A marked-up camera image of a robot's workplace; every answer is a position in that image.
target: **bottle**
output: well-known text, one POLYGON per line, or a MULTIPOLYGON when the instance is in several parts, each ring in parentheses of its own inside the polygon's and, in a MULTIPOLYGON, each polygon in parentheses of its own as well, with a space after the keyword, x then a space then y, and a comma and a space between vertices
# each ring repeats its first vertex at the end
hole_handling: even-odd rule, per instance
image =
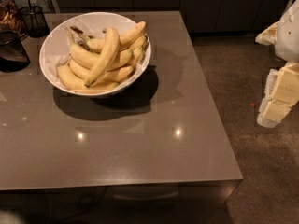
POLYGON ((15 32, 20 40, 27 37, 27 31, 15 1, 0 0, 0 32, 8 29, 15 32))

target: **brown floor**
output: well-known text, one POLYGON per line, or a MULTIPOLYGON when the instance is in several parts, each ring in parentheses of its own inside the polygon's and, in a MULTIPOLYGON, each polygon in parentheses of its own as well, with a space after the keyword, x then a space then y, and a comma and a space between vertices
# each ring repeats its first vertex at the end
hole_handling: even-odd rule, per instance
POLYGON ((274 129, 256 123, 268 71, 285 63, 254 36, 193 44, 244 176, 210 224, 299 223, 299 106, 274 129))

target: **bunch of bananas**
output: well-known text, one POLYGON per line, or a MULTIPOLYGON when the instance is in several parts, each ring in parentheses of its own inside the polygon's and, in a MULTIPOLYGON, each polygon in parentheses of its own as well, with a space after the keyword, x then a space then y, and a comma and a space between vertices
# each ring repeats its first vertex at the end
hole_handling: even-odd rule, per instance
POLYGON ((148 45, 145 28, 144 21, 123 34, 108 27, 105 38, 101 39, 85 35, 72 26, 86 47, 76 43, 73 33, 66 28, 70 55, 66 63, 57 67, 59 79, 74 92, 93 94, 113 90, 134 73, 144 58, 148 45))

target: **fruit bowl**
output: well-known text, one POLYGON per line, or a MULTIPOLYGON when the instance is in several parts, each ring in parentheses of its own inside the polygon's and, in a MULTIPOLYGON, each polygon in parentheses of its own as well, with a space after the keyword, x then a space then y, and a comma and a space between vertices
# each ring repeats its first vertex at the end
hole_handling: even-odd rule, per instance
MULTIPOLYGON (((120 91, 123 91, 133 84, 146 70, 151 55, 150 40, 143 58, 135 65, 134 71, 122 82, 117 83, 116 87, 109 91, 99 91, 87 93, 80 90, 67 88, 58 75, 58 67, 62 66, 70 56, 70 40, 66 29, 78 27, 86 35, 93 38, 104 38, 106 28, 113 27, 118 33, 124 34, 126 31, 136 26, 136 22, 114 13, 92 12, 78 15, 57 26, 45 39, 39 54, 39 63, 45 78, 56 88, 70 94, 86 97, 107 98, 120 91)), ((75 32, 72 33, 76 43, 83 43, 83 40, 75 32)))

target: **gray table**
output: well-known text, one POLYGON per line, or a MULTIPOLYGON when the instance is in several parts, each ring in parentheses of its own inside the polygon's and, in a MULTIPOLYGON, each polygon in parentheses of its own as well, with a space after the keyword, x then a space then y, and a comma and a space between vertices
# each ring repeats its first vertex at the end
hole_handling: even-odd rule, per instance
MULTIPOLYGON (((46 18, 52 29, 75 15, 46 18)), ((223 203, 242 174, 180 14, 121 15, 147 22, 152 56, 112 98, 54 89, 38 66, 45 38, 23 41, 28 67, 0 73, 0 190, 152 184, 223 203)))

